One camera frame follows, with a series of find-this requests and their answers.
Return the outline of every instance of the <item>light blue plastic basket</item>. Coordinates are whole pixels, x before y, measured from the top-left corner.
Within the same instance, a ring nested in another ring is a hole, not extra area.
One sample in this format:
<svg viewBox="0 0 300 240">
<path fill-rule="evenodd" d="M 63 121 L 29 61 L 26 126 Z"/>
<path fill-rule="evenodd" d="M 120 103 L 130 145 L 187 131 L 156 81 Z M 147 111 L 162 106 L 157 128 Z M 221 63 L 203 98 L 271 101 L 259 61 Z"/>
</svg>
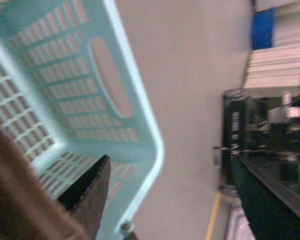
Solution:
<svg viewBox="0 0 300 240">
<path fill-rule="evenodd" d="M 130 117 L 101 79 L 96 37 L 113 58 Z M 120 226 L 159 174 L 164 146 L 113 0 L 0 0 L 0 125 L 54 199 L 109 155 L 97 239 L 123 238 Z"/>
</svg>

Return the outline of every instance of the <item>yellow floor line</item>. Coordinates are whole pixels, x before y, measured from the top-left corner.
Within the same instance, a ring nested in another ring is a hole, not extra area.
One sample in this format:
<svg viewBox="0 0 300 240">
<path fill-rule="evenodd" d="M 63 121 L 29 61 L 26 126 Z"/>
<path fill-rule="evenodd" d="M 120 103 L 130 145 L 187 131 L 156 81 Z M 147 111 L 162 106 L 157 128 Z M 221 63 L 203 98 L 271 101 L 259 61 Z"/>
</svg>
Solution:
<svg viewBox="0 0 300 240">
<path fill-rule="evenodd" d="M 210 216 L 208 230 L 206 231 L 206 235 L 205 235 L 205 240 L 211 240 L 212 233 L 213 233 L 214 227 L 215 227 L 216 217 L 218 214 L 219 205 L 220 205 L 220 199 L 221 199 L 221 192 L 218 191 L 215 195 L 215 200 L 214 200 L 214 204 L 213 204 L 212 213 Z"/>
</svg>

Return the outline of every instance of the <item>basket handle hole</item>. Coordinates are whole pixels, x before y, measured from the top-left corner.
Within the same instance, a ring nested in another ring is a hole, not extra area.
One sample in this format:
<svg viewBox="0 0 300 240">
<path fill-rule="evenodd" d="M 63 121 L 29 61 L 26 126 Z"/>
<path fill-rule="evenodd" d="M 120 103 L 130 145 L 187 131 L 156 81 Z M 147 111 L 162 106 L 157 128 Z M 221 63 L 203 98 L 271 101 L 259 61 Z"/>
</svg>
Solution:
<svg viewBox="0 0 300 240">
<path fill-rule="evenodd" d="M 109 103 L 120 117 L 130 118 L 133 109 L 122 80 L 117 71 L 115 62 L 104 39 L 95 37 L 91 40 L 91 51 L 95 66 L 101 77 L 101 84 L 109 95 Z"/>
</svg>

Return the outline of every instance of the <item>dark green machine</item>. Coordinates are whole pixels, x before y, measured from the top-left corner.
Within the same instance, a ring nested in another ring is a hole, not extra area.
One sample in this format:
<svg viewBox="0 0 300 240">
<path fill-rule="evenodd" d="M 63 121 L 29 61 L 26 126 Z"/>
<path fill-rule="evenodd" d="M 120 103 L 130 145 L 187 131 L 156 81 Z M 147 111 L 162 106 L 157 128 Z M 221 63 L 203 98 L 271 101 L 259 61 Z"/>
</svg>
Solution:
<svg viewBox="0 0 300 240">
<path fill-rule="evenodd" d="M 228 90 L 223 103 L 220 190 L 240 198 L 256 240 L 300 240 L 300 115 L 280 115 L 300 95 L 284 105 Z"/>
</svg>

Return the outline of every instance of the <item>laundry basket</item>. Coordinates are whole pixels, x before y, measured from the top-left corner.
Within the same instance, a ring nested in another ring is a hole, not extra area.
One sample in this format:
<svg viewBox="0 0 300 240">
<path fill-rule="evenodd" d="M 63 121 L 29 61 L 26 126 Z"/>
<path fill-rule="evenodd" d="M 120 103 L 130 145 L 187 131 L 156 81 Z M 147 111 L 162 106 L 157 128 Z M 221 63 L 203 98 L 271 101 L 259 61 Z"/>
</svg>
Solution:
<svg viewBox="0 0 300 240">
<path fill-rule="evenodd" d="M 53 199 L 109 155 L 97 239 L 123 238 L 164 146 L 113 0 L 0 0 L 0 126 Z"/>
</svg>

